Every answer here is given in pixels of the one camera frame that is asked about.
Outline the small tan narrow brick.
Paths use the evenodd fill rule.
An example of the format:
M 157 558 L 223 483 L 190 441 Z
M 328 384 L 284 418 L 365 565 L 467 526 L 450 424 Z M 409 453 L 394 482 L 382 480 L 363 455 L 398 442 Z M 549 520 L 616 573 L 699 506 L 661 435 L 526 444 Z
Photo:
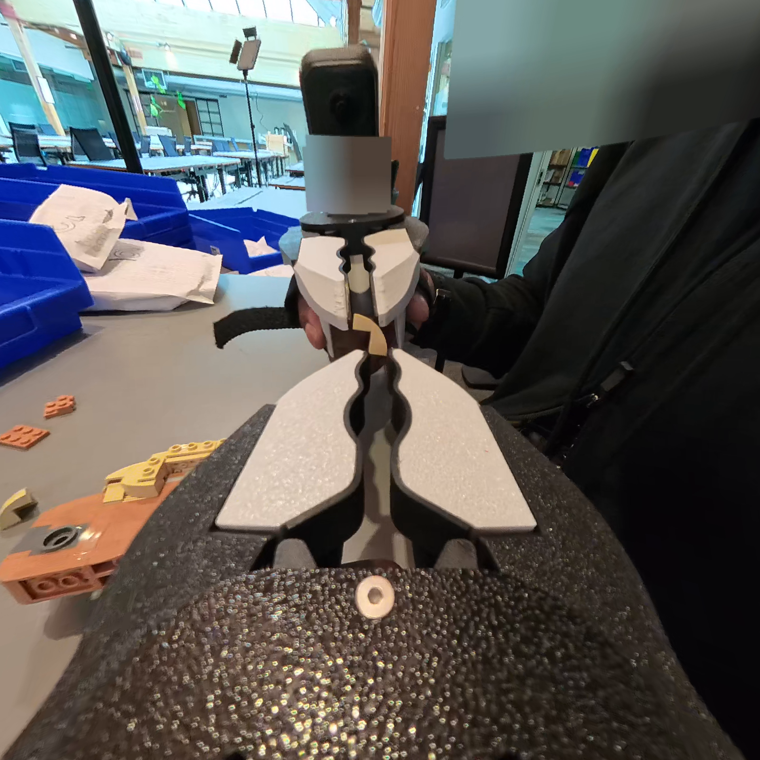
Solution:
M 372 318 L 355 313 L 353 315 L 353 330 L 368 335 L 367 351 L 372 356 L 385 357 L 388 345 L 382 328 Z

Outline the tan curved brick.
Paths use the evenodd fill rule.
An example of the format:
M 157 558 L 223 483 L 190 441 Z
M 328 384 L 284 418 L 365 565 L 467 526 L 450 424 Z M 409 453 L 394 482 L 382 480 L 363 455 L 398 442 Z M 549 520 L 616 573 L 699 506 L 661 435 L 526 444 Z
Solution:
M 20 524 L 37 506 L 38 501 L 29 489 L 19 489 L 1 507 L 1 530 Z

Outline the studio light on stand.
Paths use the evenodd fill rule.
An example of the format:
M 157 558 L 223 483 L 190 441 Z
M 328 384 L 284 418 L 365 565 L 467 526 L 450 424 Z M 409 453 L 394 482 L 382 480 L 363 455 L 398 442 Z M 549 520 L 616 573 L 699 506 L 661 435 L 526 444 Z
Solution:
M 255 134 L 255 124 L 252 115 L 252 103 L 249 89 L 249 73 L 253 70 L 257 62 L 258 53 L 261 47 L 261 40 L 258 39 L 256 27 L 246 27 L 242 30 L 244 40 L 235 40 L 230 53 L 230 63 L 235 65 L 236 69 L 242 74 L 242 81 L 245 89 L 245 101 L 249 114 L 249 126 L 252 135 L 252 149 L 254 153 L 254 165 L 256 172 L 257 185 L 262 187 L 261 165 L 258 157 L 258 144 Z

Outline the wooden pillar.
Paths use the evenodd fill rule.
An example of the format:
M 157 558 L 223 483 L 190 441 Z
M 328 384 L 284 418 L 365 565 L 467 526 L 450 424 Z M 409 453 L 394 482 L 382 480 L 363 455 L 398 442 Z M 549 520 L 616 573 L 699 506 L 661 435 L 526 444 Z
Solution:
M 435 1 L 384 1 L 379 134 L 398 160 L 397 205 L 412 214 L 425 110 Z

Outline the tan and brown brick model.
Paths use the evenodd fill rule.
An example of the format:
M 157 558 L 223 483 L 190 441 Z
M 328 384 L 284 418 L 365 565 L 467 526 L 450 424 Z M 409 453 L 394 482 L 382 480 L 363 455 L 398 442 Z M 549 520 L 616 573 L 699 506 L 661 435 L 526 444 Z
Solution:
M 2 586 L 21 604 L 103 589 L 149 517 L 223 442 L 175 444 L 110 473 L 100 493 L 45 511 L 2 561 Z

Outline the blue plastic bin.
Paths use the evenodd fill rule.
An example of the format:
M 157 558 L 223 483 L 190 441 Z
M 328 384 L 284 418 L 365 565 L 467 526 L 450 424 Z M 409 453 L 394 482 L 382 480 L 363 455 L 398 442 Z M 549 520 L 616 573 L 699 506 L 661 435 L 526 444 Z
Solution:
M 294 217 L 250 207 L 197 208 L 188 213 L 195 247 L 205 253 L 219 255 L 222 267 L 238 274 L 263 271 L 283 263 L 280 256 L 250 258 L 243 240 L 258 241 L 262 236 L 280 251 L 280 239 L 289 229 L 298 227 Z
M 196 249 L 188 210 L 172 179 L 105 169 L 32 164 L 1 164 L 1 218 L 27 223 L 60 185 L 89 188 L 117 202 L 131 200 L 137 220 L 122 238 Z
M 1 369 L 81 329 L 93 298 L 52 228 L 1 222 Z

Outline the reddish brown flat plate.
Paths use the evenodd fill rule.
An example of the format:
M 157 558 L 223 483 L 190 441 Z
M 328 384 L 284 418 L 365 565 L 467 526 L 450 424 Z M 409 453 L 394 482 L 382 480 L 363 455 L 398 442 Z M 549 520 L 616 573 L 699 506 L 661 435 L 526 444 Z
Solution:
M 27 451 L 50 435 L 47 429 L 17 425 L 1 434 L 1 446 Z

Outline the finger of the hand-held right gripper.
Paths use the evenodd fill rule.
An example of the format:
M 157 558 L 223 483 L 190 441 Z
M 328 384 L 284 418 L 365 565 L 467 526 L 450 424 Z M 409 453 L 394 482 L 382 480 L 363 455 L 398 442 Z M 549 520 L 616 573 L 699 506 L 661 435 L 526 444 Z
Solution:
M 336 236 L 304 237 L 293 265 L 302 297 L 322 322 L 339 330 L 349 329 L 350 297 L 340 254 L 345 245 Z
M 383 230 L 366 235 L 363 242 L 369 255 L 370 287 L 375 315 L 380 327 L 404 315 L 420 276 L 420 255 L 406 229 Z

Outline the black pole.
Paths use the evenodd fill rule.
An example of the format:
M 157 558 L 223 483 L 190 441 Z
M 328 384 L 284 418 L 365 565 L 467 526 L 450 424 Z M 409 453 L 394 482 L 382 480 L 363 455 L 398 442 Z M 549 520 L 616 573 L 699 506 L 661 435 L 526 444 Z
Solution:
M 119 150 L 125 161 L 126 171 L 143 174 L 141 160 L 132 138 L 127 115 L 119 94 L 119 88 L 109 58 L 109 49 L 103 37 L 92 1 L 73 1 L 84 40 L 87 43 L 94 71 L 100 84 L 109 117 L 117 137 Z

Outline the row of white tables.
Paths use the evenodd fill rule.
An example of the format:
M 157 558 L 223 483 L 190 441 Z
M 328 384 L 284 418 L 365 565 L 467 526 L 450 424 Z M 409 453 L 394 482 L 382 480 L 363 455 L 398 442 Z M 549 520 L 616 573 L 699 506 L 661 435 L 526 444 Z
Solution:
M 112 172 L 127 172 L 125 160 L 109 157 L 107 160 L 78 160 L 75 158 L 71 141 L 67 138 L 51 135 L 27 135 L 21 147 L 38 150 L 43 156 L 48 152 L 56 154 L 64 164 L 79 168 L 102 169 Z M 140 157 L 141 171 L 150 176 L 189 177 L 204 191 L 203 181 L 208 174 L 225 176 L 227 173 L 243 172 L 245 181 L 252 185 L 257 178 L 271 180 L 296 171 L 296 164 L 287 163 L 286 157 L 280 157 L 270 150 L 258 153 L 252 150 L 213 151 L 209 154 L 192 154 L 188 156 Z

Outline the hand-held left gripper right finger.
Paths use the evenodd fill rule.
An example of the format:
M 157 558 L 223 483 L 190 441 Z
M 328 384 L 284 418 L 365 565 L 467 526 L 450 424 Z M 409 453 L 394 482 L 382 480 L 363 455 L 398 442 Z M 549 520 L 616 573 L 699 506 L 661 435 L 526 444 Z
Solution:
M 479 534 L 533 531 L 537 521 L 480 405 L 404 350 L 391 356 L 401 403 L 394 467 L 402 492 Z

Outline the grey desk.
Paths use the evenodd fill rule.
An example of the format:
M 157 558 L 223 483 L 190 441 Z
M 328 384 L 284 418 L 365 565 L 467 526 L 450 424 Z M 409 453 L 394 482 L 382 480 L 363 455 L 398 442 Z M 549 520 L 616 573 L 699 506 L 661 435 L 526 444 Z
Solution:
M 2 446 L 2 503 L 19 489 L 38 500 L 34 514 L 2 531 L 2 560 L 36 517 L 90 496 L 105 476 L 172 444 L 229 438 L 265 404 L 328 364 L 302 330 L 256 331 L 214 343 L 213 324 L 231 311 L 280 306 L 290 279 L 226 274 L 212 306 L 171 312 L 87 313 L 67 340 L 9 367 L 2 375 L 2 433 L 16 425 L 50 431 L 29 451 Z M 43 421 L 43 407 L 74 395 L 77 410 Z M 410 542 L 392 527 L 388 466 L 382 452 L 387 412 L 367 417 L 366 517 L 345 545 L 344 559 L 393 558 L 413 566 Z M 96 598 L 66 597 L 21 605 L 2 588 L 2 756 L 49 696 L 68 666 Z

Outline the dark framed board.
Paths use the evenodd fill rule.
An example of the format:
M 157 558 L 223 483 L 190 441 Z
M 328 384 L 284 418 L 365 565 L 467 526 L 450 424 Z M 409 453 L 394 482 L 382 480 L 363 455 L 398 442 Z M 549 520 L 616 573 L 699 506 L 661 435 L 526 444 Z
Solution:
M 505 276 L 532 154 L 446 159 L 445 116 L 426 128 L 420 220 L 429 229 L 423 264 L 455 277 Z

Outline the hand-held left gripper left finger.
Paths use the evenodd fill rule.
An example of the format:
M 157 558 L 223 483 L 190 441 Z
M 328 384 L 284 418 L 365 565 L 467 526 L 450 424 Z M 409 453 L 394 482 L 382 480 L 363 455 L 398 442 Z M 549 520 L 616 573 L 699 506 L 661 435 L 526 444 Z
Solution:
M 352 496 L 362 458 L 350 425 L 366 354 L 354 350 L 285 393 L 218 513 L 217 527 L 293 529 Z

